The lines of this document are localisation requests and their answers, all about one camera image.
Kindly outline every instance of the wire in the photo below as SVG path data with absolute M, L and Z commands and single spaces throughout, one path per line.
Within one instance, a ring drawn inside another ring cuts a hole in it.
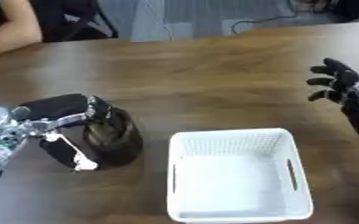
M 147 6 L 148 6 L 148 8 L 150 9 L 150 11 L 152 12 L 152 14 L 154 14 L 157 24 L 159 24 L 160 26 L 162 26 L 162 28 L 167 31 L 167 34 L 169 35 L 169 39 L 170 39 L 170 40 L 174 40 L 174 37 L 173 37 L 173 35 L 172 35 L 172 31 L 167 27 L 166 24 L 164 24 L 164 23 L 159 19 L 159 15 L 158 15 L 158 13 L 154 10 L 154 7 L 152 6 L 150 0 L 144 0 L 144 1 L 145 1 L 145 3 L 147 4 Z
M 287 0 L 287 4 L 289 6 L 289 8 L 292 11 L 292 15 L 291 16 L 280 16 L 280 17 L 270 17 L 270 18 L 266 18 L 266 19 L 262 19 L 262 20 L 241 20 L 238 21 L 236 23 L 234 23 L 233 25 L 231 25 L 231 31 L 235 34 L 238 35 L 239 32 L 236 31 L 236 27 L 240 24 L 261 24 L 261 23 L 265 23 L 268 21 L 272 21 L 275 19 L 281 19 L 281 18 L 296 18 L 298 16 L 298 11 L 294 8 L 294 6 L 292 5 L 292 1 L 291 0 Z

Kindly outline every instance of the wood grain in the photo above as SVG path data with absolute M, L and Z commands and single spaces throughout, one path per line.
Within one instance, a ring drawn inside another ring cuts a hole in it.
M 130 166 L 71 173 L 31 143 L 0 179 L 0 224 L 172 223 L 165 212 L 172 134 L 270 127 L 295 136 L 315 204 L 312 218 L 290 223 L 359 223 L 359 136 L 338 106 L 306 100 L 308 68 L 324 57 L 359 72 L 359 24 L 48 44 L 1 55 L 0 106 L 100 95 L 135 117 L 146 148 Z

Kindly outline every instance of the robotic hand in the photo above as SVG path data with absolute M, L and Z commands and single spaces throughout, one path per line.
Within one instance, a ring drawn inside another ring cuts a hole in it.
M 83 126 L 89 154 L 61 134 Z M 96 96 L 67 94 L 0 108 L 0 175 L 31 138 L 50 156 L 74 171 L 92 171 L 132 162 L 143 140 L 128 113 Z
M 326 74 L 330 78 L 312 78 L 308 85 L 330 88 L 309 96 L 310 102 L 321 98 L 342 105 L 341 112 L 348 118 L 356 133 L 359 134 L 359 74 L 335 59 L 324 59 L 325 66 L 313 66 L 314 74 Z

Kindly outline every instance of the gray carpet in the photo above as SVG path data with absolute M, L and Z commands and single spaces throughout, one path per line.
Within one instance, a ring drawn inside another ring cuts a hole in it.
M 155 41 L 233 35 L 239 20 L 291 16 L 287 0 L 101 0 L 121 39 Z M 300 12 L 296 18 L 240 24 L 238 32 L 279 26 L 333 23 L 329 15 Z

